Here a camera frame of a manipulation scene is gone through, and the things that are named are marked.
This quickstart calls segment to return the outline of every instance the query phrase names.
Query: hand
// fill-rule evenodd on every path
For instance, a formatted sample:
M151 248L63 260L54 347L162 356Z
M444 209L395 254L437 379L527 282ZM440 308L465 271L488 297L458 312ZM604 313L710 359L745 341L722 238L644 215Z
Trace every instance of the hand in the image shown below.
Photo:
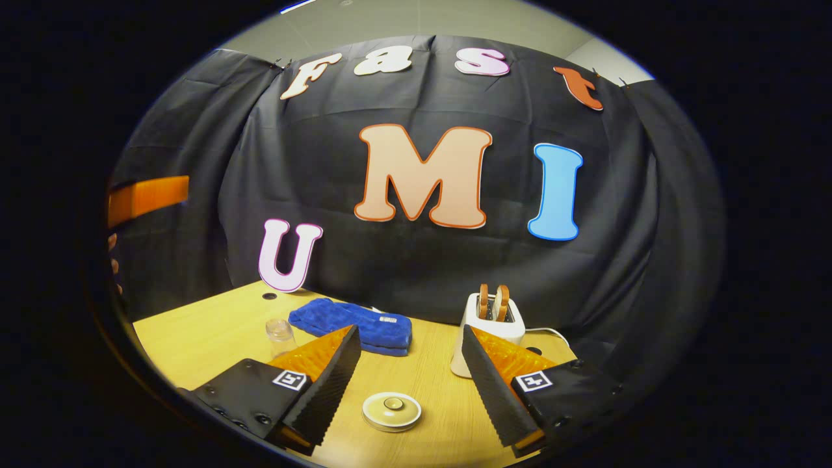
M106 243L107 243L107 251L111 251L112 249L114 249L116 247L116 235L113 234L112 236L107 238ZM113 275L118 273L118 261L116 261L115 258L110 259L110 266L112 266L112 274ZM116 287L118 288L118 293L121 294L121 286L116 284Z

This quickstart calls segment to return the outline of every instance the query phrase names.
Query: cutout letter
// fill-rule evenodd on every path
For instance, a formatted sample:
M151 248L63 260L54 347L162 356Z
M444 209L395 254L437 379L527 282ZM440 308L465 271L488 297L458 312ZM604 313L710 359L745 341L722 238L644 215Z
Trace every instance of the cutout letter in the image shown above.
M318 60L304 63L298 67L297 76L294 81L292 81L292 84L289 85L289 89L283 91L283 94L280 95L280 99L289 99L290 97L295 97L306 91L306 89L310 86L306 84L307 80L317 80L324 74L324 70L326 70L326 65L328 63L337 63L340 59L341 53L339 52L335 55L330 55L329 57L319 58Z
M355 206L355 216L365 221L393 219L396 209L387 202L391 181L404 215L413 221L441 184L439 202L429 213L431 221L463 229L485 224L485 213L479 209L479 178L491 133L479 128L451 128L425 161L400 125L371 125L359 137L368 148L367 181L364 200Z
M367 54L367 60L355 66L355 74L360 76L376 72L400 72L412 63L408 59L413 51L409 46L391 46L372 51Z
M265 236L260 249L260 278L263 282L278 291L293 292L300 289L306 281L309 270L312 245L324 235L324 230L314 224L299 224L295 228L300 240L295 253L295 264L288 275L277 271L277 252L280 249L280 239L289 232L289 223L282 219L269 219L265 222Z
M528 231L549 241L570 241L577 237L572 220L575 181L583 158L576 151L551 143L539 143L534 155L543 162L543 194L540 212L528 222Z
M581 102L584 106L589 107L595 111L601 111L604 106L601 101L589 95L589 90L595 89L595 85L585 80L581 73L572 70L571 68L555 67L555 72L563 75L563 79L567 82L567 88L575 99Z
M454 63L454 66L460 72L468 75L499 77L508 73L508 65L503 62L505 57L494 49L470 47L457 51L459 62Z

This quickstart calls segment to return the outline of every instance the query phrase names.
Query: blue towel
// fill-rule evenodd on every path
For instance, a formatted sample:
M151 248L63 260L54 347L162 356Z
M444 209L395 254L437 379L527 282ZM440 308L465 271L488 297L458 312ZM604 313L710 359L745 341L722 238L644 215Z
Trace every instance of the blue towel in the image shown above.
M373 312L356 304L310 301L289 314L289 323L315 336L357 325L361 348L388 356L406 356L410 347L410 319L399 314Z

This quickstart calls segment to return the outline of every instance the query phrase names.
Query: power cord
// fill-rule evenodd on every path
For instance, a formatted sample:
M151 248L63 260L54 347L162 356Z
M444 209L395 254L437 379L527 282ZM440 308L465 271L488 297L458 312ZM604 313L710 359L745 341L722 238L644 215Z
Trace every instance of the power cord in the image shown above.
M565 337L565 336L563 336L563 335L561 335L561 334L560 334L557 330L555 330L554 328L527 328L527 329L526 329L526 331L551 331L551 332L552 332L552 333L554 333L555 335L560 336L560 337L561 337L561 340L563 340L563 342L564 342L564 343L566 343L566 344L567 344L567 346L568 346L569 348L572 348L571 346L569 346L569 341L567 341L566 337Z

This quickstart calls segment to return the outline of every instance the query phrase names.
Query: black fabric backdrop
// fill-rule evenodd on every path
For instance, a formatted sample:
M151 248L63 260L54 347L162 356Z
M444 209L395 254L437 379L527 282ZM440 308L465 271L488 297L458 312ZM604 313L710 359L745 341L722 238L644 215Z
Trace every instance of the black fabric backdrop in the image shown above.
M409 45L411 68L355 76L375 49ZM466 75L464 47L496 48L511 72ZM303 94L281 101L299 65L341 52ZM552 67L596 85L602 112L583 106ZM404 126L422 158L450 127L493 135L483 158L476 230L396 216L366 222L362 200L368 125ZM533 236L547 142L583 157L572 241ZM619 87L560 58L470 37L362 42L279 67L218 50L177 81L126 146L113 185L189 175L188 202L117 228L121 281L132 318L259 279L265 220L292 226L278 268L294 261L294 227L324 228L305 288L406 316L458 323L480 283L507 284L527 326L551 326L576 354L647 388L678 358L704 319L723 250L720 191L691 124L654 82ZM427 208L436 205L438 191Z

